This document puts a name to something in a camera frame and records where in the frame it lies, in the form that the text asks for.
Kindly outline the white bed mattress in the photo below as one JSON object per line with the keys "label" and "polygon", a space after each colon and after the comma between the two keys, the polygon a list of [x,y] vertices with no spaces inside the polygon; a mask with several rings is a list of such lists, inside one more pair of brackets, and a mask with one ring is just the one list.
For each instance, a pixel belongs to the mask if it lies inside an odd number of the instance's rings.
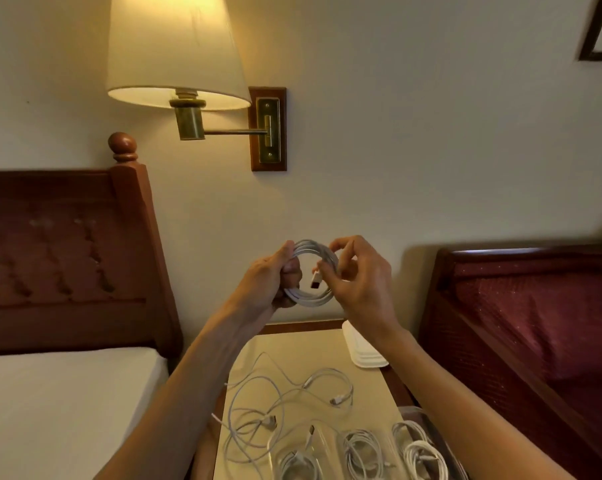
{"label": "white bed mattress", "polygon": [[0,480],[93,480],[168,377],[146,347],[0,356]]}

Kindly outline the dark picture frame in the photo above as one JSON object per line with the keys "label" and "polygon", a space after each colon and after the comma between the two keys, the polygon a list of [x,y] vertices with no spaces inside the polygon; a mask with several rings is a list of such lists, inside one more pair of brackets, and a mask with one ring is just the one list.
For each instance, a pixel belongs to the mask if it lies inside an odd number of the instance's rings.
{"label": "dark picture frame", "polygon": [[597,50],[596,43],[602,30],[602,0],[596,0],[590,13],[585,35],[578,53],[578,61],[602,62],[602,51]]}

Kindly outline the person's right forearm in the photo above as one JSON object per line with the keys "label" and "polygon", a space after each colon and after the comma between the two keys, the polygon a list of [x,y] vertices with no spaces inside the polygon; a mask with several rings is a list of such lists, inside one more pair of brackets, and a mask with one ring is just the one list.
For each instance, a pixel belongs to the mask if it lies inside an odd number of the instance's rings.
{"label": "person's right forearm", "polygon": [[473,480],[576,480],[431,358],[409,331],[402,328],[382,355]]}

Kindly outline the person's right hand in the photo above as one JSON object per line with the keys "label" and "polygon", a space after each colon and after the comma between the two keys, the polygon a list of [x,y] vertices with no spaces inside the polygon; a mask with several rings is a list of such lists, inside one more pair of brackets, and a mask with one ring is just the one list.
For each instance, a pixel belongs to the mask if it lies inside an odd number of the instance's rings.
{"label": "person's right hand", "polygon": [[392,269],[361,235],[339,237],[329,244],[339,251],[338,264],[352,261],[352,284],[342,303],[346,319],[377,351],[401,333],[392,297]]}

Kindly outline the white ridged tray stack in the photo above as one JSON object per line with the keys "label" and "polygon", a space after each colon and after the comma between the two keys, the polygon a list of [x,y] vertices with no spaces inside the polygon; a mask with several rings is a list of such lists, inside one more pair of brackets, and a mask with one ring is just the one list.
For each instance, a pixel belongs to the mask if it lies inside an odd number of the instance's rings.
{"label": "white ridged tray stack", "polygon": [[381,369],[389,362],[379,353],[349,321],[342,323],[346,347],[354,365],[361,369]]}

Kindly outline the clear plastic tray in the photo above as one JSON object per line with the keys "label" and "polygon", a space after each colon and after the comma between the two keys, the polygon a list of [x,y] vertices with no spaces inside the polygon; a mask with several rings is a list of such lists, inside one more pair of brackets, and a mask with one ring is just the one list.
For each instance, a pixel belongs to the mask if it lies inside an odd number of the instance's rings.
{"label": "clear plastic tray", "polygon": [[472,480],[447,440],[418,406],[400,406],[393,444],[409,480]]}

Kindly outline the person's left hand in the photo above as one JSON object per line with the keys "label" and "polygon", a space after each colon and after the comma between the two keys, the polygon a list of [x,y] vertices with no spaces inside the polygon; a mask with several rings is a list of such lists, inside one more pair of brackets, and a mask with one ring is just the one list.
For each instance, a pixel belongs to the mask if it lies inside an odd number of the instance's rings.
{"label": "person's left hand", "polygon": [[254,325],[257,330],[263,328],[277,310],[295,306],[286,290],[298,288],[303,277],[298,258],[296,269],[268,269],[268,257],[259,258],[249,266],[227,301],[245,323]]}

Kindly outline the wooden headboard red upholstery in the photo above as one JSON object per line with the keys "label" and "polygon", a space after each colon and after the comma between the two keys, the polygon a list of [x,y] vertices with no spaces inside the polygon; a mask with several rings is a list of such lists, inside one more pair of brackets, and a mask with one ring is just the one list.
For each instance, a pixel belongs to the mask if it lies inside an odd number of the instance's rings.
{"label": "wooden headboard red upholstery", "polygon": [[0,171],[0,355],[184,340],[137,142],[107,169]]}

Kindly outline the person's left forearm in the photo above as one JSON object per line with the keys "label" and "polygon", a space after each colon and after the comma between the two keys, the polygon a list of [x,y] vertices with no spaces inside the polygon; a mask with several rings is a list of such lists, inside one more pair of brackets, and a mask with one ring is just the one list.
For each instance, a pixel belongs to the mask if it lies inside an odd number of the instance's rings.
{"label": "person's left forearm", "polygon": [[184,480],[229,371],[272,315],[224,305],[94,480]]}

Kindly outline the brass wall lamp cream shade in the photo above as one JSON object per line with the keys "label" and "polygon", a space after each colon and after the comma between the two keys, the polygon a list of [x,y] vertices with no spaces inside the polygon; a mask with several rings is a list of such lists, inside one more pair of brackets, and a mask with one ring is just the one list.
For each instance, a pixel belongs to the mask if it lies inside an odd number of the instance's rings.
{"label": "brass wall lamp cream shade", "polygon": [[248,87],[225,0],[111,0],[106,89],[171,109],[182,141],[249,136],[252,171],[286,171],[287,89]]}

